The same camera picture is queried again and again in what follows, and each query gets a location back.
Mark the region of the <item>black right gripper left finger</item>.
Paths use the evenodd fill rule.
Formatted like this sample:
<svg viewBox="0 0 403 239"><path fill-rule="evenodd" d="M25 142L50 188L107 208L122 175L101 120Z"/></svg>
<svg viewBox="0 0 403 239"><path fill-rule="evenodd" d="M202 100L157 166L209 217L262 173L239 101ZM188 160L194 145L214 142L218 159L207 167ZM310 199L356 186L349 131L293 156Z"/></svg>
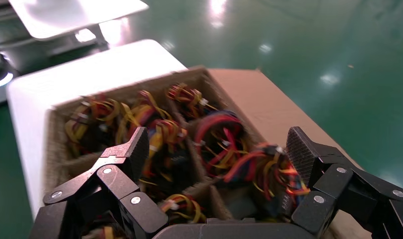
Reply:
<svg viewBox="0 0 403 239"><path fill-rule="evenodd" d="M168 217L136 184L148 155L148 130L139 127L127 143L107 148L89 170L47 193L29 237L78 239L85 225L108 212L127 238L153 238Z"/></svg>

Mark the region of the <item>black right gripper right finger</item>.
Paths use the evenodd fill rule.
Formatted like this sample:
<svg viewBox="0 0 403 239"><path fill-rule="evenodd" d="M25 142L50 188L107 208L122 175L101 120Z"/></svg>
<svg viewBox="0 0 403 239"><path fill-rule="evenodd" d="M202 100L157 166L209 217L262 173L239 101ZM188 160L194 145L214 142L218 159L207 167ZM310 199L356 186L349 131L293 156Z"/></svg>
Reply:
<svg viewBox="0 0 403 239"><path fill-rule="evenodd" d="M343 211L374 239L403 239L403 188L358 168L339 149L312 141L298 126L289 129L286 148L310 190L292 214L293 224L318 238Z"/></svg>

